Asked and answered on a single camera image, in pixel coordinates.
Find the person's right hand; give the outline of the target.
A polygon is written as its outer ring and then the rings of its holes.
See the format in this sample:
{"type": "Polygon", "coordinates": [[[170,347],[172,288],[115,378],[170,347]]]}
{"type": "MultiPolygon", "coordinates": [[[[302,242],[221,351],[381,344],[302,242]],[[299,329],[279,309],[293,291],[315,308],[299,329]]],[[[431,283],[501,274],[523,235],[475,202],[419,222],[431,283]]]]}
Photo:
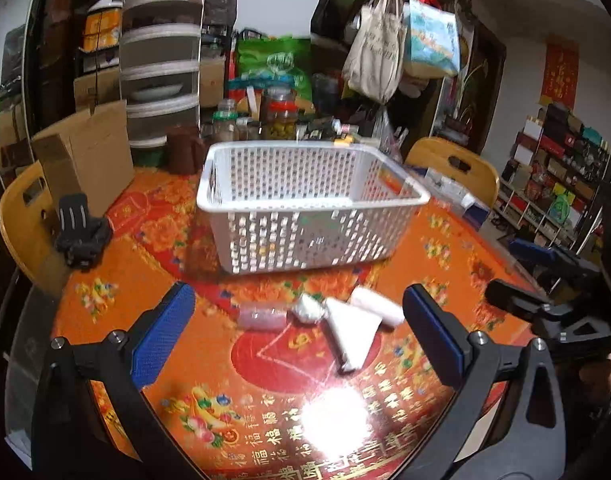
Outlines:
{"type": "Polygon", "coordinates": [[[601,362],[583,366],[579,378],[593,404],[607,404],[611,400],[611,353],[601,362]]]}

